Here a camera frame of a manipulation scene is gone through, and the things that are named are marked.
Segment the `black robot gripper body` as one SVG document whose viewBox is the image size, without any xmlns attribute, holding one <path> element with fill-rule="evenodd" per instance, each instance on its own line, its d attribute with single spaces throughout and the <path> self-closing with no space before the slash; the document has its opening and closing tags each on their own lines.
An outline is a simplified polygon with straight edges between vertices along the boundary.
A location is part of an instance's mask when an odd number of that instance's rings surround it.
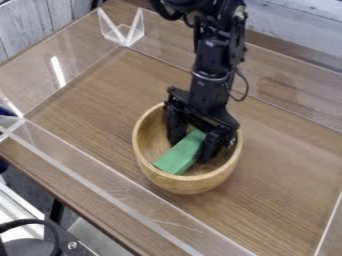
<svg viewBox="0 0 342 256">
<path fill-rule="evenodd" d="M 235 70 L 220 74 L 204 74 L 192 71 L 188 90 L 171 86 L 164 108 L 173 106 L 183 114 L 187 125 L 199 130 L 224 127 L 239 129 L 240 124 L 225 107 L 231 96 Z"/>
</svg>

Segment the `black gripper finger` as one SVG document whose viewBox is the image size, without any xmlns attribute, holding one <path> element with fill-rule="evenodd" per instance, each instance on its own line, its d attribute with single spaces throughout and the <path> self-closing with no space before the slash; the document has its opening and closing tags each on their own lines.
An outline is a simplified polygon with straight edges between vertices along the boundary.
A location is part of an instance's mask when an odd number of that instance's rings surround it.
<svg viewBox="0 0 342 256">
<path fill-rule="evenodd" d="M 169 143 L 175 145 L 185 136 L 187 122 L 183 119 L 181 112 L 173 106 L 167 107 L 165 116 L 167 116 L 167 138 Z"/>
<path fill-rule="evenodd" d="M 223 147 L 229 148 L 235 144 L 236 129 L 216 127 L 201 129 L 204 139 L 197 150 L 197 162 L 207 163 L 219 153 Z"/>
</svg>

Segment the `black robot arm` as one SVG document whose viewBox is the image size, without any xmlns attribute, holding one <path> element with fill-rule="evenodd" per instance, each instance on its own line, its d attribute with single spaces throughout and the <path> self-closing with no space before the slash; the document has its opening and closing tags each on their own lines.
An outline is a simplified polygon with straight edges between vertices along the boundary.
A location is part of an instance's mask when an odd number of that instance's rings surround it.
<svg viewBox="0 0 342 256">
<path fill-rule="evenodd" d="M 235 142 L 239 122 L 227 103 L 237 65 L 247 52 L 244 31 L 248 14 L 244 0 L 149 0 L 156 13 L 168 21 L 183 21 L 193 30 L 195 63 L 187 90 L 171 86 L 164 102 L 167 138 L 175 144 L 188 125 L 204 133 L 195 159 L 204 163 Z"/>
</svg>

